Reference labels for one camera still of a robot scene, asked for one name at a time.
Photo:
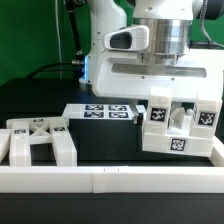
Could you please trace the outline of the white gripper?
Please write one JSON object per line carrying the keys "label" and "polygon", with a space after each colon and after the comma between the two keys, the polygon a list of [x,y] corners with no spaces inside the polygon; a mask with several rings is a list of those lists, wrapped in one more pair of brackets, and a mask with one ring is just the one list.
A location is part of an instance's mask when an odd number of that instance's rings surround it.
{"label": "white gripper", "polygon": [[[175,65],[141,63],[135,52],[104,51],[92,82],[100,97],[149,99],[152,87],[170,88],[173,100],[194,100],[197,94],[222,97],[224,50],[191,49]],[[134,123],[141,125],[146,108],[134,106]]]}

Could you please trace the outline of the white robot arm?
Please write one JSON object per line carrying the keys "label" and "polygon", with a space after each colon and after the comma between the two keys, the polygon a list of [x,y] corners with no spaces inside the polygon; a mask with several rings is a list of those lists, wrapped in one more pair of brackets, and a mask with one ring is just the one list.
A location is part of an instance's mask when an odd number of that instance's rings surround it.
{"label": "white robot arm", "polygon": [[223,94],[224,50],[212,41],[191,42],[192,21],[224,14],[224,0],[127,0],[126,24],[114,0],[87,0],[92,48],[87,78],[98,97],[147,100],[154,88],[169,88],[176,102],[198,94]]}

